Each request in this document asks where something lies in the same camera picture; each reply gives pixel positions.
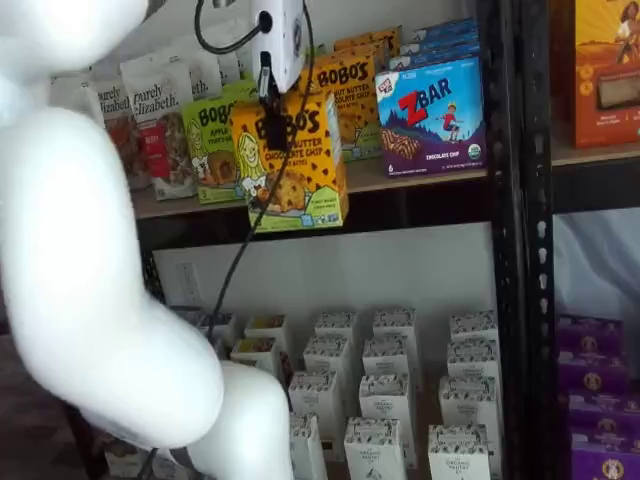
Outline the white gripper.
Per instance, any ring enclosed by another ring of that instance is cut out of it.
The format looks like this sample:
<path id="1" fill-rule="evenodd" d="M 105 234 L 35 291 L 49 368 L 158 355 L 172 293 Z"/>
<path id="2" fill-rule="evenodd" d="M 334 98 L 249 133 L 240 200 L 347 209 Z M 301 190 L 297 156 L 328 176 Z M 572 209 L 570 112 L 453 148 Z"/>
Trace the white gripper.
<path id="1" fill-rule="evenodd" d="M 251 41 L 252 72 L 258 81 L 259 101 L 264 109 L 263 126 L 271 150 L 287 149 L 286 118 L 282 95 L 298 80 L 304 65 L 304 2 L 273 0 L 250 2 L 250 19 L 258 26 L 270 18 L 271 28 Z"/>

